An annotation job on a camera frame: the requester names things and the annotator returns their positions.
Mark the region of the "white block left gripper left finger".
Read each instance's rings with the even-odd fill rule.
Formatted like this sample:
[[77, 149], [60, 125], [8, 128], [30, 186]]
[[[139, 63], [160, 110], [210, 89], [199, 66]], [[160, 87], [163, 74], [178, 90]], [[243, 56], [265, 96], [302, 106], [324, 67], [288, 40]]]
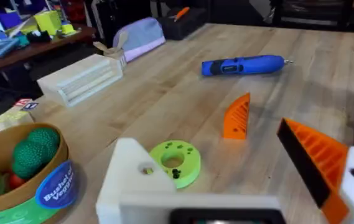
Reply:
[[120, 198], [131, 192], [175, 192], [174, 181], [133, 138], [116, 141], [96, 201], [99, 223], [121, 223]]

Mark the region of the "white orange left gripper right finger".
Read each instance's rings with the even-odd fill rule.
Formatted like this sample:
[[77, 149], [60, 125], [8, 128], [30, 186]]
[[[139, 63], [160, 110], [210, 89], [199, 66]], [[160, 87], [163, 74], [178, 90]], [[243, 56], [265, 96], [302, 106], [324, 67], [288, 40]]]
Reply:
[[277, 136], [329, 223], [354, 223], [354, 146], [283, 118]]

